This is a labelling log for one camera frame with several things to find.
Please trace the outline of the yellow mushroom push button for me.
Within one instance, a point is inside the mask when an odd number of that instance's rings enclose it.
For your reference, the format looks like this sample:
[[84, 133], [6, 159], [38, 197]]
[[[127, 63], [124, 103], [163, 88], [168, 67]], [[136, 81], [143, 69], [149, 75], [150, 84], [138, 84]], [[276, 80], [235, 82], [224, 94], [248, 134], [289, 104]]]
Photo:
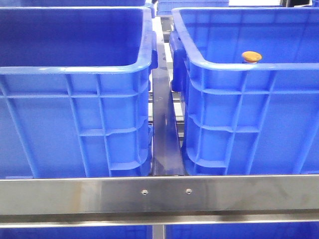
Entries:
[[243, 61], [245, 63], [256, 64], [262, 60], [262, 55], [255, 51], [245, 51], [242, 53]]

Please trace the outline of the steel centre divider bar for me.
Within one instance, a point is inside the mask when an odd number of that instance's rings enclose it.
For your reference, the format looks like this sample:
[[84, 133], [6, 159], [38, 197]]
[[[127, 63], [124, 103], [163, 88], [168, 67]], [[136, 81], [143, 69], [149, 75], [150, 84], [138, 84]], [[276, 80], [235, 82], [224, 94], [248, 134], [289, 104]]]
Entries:
[[157, 34], [158, 67], [153, 70], [153, 175], [181, 176], [184, 166], [176, 125], [160, 17], [153, 19]]

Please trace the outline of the large blue plastic crate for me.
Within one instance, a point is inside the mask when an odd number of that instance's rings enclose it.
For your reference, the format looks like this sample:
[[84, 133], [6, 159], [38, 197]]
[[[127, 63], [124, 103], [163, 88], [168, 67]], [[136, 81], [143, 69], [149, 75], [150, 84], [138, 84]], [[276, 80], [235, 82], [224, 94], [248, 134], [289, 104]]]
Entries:
[[[317, 7], [172, 11], [189, 175], [317, 174]], [[242, 53], [262, 55], [245, 63]]]

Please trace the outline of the left blue plastic crate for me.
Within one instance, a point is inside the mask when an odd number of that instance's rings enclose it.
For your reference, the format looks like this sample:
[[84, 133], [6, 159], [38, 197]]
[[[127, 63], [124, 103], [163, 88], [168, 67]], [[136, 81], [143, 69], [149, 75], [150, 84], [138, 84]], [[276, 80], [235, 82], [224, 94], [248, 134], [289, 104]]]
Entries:
[[2, 179], [146, 176], [146, 7], [0, 9]]

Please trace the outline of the distant tall blue crate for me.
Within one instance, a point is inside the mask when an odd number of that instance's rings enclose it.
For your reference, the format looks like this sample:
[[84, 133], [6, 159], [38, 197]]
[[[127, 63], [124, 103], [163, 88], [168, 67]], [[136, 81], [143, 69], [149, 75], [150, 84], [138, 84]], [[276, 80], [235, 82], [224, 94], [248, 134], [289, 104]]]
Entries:
[[179, 7], [228, 7], [228, 0], [159, 0], [157, 15], [171, 15], [173, 8]]

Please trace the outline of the blue crate far left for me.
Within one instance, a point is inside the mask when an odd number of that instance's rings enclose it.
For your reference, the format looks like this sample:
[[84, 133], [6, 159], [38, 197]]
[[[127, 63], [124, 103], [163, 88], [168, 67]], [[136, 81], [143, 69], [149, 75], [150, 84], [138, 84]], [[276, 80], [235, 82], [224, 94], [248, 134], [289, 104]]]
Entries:
[[141, 6], [151, 10], [155, 17], [151, 0], [0, 0], [1, 7], [52, 7], [52, 6]]

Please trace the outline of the lower left blue crate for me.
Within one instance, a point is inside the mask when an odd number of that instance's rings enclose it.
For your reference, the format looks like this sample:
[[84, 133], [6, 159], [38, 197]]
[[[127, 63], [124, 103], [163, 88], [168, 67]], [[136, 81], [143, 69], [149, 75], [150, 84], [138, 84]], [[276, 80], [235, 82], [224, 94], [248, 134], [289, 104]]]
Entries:
[[2, 239], [151, 239], [151, 226], [10, 228]]

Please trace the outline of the lower right blue crate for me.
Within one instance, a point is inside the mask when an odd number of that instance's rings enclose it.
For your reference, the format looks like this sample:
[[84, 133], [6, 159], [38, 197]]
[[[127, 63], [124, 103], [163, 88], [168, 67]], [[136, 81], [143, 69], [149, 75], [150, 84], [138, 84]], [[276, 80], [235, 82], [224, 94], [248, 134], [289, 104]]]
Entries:
[[317, 239], [318, 222], [168, 225], [168, 239]]

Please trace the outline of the steel front shelf rail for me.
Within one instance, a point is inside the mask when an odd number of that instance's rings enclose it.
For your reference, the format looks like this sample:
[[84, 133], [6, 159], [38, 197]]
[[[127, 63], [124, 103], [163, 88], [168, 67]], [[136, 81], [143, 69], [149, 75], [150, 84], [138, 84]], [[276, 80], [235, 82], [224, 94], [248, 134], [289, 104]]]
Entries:
[[316, 222], [317, 175], [2, 180], [3, 228]]

